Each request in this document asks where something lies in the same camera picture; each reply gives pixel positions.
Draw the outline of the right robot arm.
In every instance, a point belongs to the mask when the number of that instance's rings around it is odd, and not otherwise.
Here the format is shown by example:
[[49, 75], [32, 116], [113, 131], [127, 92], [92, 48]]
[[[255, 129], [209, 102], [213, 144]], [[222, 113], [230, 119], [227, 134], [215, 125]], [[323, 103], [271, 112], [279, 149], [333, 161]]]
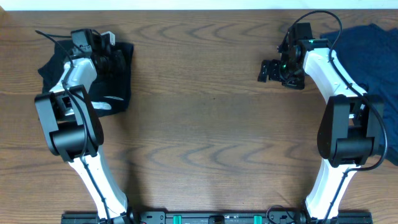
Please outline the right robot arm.
[[288, 88], [302, 90], [309, 76], [326, 102], [317, 134], [317, 148], [322, 158], [320, 170], [296, 223], [350, 223], [368, 221], [368, 213], [342, 215], [341, 199], [351, 179], [381, 163], [366, 167], [376, 154], [379, 139], [386, 136], [382, 120], [384, 103], [357, 85], [337, 58], [334, 45], [326, 39], [299, 39], [282, 46], [281, 58], [263, 60], [258, 81], [281, 82]]

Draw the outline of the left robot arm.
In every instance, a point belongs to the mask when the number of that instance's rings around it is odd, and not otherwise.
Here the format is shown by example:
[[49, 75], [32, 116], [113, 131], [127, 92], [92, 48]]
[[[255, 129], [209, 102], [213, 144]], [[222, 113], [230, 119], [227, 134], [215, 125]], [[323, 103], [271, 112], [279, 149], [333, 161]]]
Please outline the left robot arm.
[[116, 183], [104, 155], [100, 117], [124, 112], [131, 99], [134, 46], [118, 43], [108, 55], [89, 57], [66, 44], [72, 61], [60, 48], [38, 70], [42, 93], [34, 103], [50, 152], [81, 177], [93, 198], [95, 215], [64, 215], [70, 223], [134, 223], [126, 194]]

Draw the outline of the black shorts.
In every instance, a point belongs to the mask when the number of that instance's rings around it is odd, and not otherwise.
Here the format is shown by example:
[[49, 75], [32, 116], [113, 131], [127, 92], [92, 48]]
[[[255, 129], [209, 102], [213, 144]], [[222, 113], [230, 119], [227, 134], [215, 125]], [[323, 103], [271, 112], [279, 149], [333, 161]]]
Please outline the black shorts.
[[[123, 53], [126, 69], [124, 72], [112, 72], [108, 76], [97, 75], [88, 92], [91, 103], [99, 117], [110, 116], [126, 111], [131, 99], [131, 64], [134, 45], [117, 42], [115, 49]], [[42, 91], [48, 92], [59, 81], [63, 73], [65, 54], [55, 46], [50, 60], [38, 69], [43, 78]]]

